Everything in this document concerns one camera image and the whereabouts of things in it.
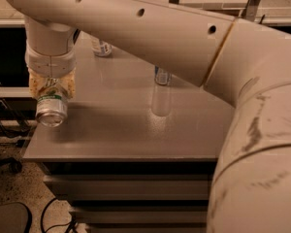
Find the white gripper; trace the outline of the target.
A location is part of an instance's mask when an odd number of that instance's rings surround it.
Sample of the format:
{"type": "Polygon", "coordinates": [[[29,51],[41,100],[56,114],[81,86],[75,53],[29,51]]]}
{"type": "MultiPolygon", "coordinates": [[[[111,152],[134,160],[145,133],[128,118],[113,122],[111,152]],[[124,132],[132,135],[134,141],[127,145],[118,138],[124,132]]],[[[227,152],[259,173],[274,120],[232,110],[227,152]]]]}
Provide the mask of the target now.
{"type": "Polygon", "coordinates": [[[61,55],[37,53],[26,45],[25,62],[29,71],[29,91],[38,99],[47,90],[47,78],[59,79],[59,85],[68,99],[75,96],[75,51],[70,50],[61,55]]]}

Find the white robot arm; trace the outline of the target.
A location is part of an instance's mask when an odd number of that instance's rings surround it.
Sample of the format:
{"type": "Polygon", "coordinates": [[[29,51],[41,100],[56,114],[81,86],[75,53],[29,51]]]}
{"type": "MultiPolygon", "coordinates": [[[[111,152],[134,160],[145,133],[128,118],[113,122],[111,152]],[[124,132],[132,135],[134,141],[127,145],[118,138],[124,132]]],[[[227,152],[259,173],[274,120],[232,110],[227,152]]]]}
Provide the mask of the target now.
{"type": "Polygon", "coordinates": [[[207,233],[291,233],[291,35],[151,0],[7,0],[25,17],[31,84],[66,79],[81,30],[234,106],[207,233]]]}

